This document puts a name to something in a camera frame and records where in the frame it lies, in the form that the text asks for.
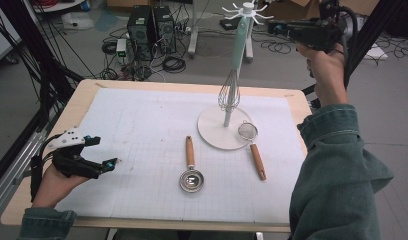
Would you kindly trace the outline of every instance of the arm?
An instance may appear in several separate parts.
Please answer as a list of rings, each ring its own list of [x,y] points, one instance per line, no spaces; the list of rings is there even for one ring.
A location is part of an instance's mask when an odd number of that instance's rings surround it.
[[[342,55],[297,49],[309,59],[323,107],[298,126],[308,155],[291,198],[292,239],[379,239],[374,193],[393,175],[363,148]]]
[[[32,208],[25,210],[18,239],[64,239],[77,215],[73,211],[58,212],[54,207],[87,180],[79,176],[67,178],[51,164],[45,171]]]

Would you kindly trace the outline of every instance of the forearm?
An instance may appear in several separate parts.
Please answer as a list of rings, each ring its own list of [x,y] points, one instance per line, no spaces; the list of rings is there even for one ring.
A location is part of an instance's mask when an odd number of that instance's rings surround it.
[[[18,239],[64,239],[76,217],[73,211],[58,212],[53,208],[28,208],[23,216]]]
[[[291,198],[293,239],[379,238],[373,193],[392,173],[363,149],[354,108],[322,108],[299,129],[308,155]]]

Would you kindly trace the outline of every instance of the hand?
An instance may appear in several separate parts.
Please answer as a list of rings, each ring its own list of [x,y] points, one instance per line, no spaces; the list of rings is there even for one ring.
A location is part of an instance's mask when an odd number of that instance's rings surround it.
[[[66,177],[51,164],[45,171],[41,186],[33,200],[32,208],[54,208],[58,202],[67,197],[69,193],[88,178],[72,175]]]
[[[307,69],[316,79],[315,93],[323,106],[348,103],[347,92],[344,87],[344,54],[340,44],[335,50],[326,54],[316,51],[300,43],[297,50],[307,58]]]

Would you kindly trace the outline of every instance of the metal scoop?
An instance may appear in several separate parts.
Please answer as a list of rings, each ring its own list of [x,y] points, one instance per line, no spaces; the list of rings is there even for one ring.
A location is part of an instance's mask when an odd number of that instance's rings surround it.
[[[254,124],[244,121],[238,128],[239,135],[247,140],[251,141],[251,153],[253,154],[254,163],[257,168],[258,175],[261,180],[266,180],[266,172],[264,171],[263,162],[261,161],[260,153],[258,151],[257,145],[253,143],[253,140],[258,135],[257,127]]]
[[[186,137],[186,162],[188,170],[180,176],[180,186],[187,192],[196,192],[201,189],[204,184],[204,176],[194,169],[194,146],[191,136]]]

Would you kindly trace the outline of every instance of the gray floor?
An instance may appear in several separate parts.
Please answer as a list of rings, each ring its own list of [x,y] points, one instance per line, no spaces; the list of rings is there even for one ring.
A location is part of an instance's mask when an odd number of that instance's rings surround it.
[[[200,2],[199,15],[205,6],[205,1]],[[198,25],[222,30],[218,25],[221,17],[214,14],[222,13],[221,6],[229,8],[231,5],[229,1],[212,1]],[[126,14],[109,11],[102,5],[92,9],[90,15],[94,28],[67,31],[65,37],[91,71],[98,73],[103,68],[102,40],[111,31],[124,27],[127,18]],[[268,39],[267,36],[255,36]],[[68,67],[81,75],[90,75],[59,37],[57,40]],[[230,71],[232,40],[229,35],[201,33],[194,59],[188,55],[184,57],[187,65],[184,72],[161,72],[164,79],[154,74],[149,81],[221,85]],[[289,54],[279,54],[254,42],[253,50],[254,61],[242,64],[241,86],[303,89],[314,82],[306,71],[305,59],[294,48]],[[408,57],[396,58],[388,54],[388,59],[381,61],[379,66],[374,61],[363,61],[352,76],[349,96],[357,108],[367,149],[395,172],[394,180],[376,195],[382,238],[408,240]],[[38,107],[25,67],[21,63],[0,64],[0,159]],[[0,223],[0,239],[15,239],[18,230],[18,227]],[[68,239],[104,239],[104,236],[105,229],[76,228]],[[286,235],[265,233],[265,239],[286,239]]]

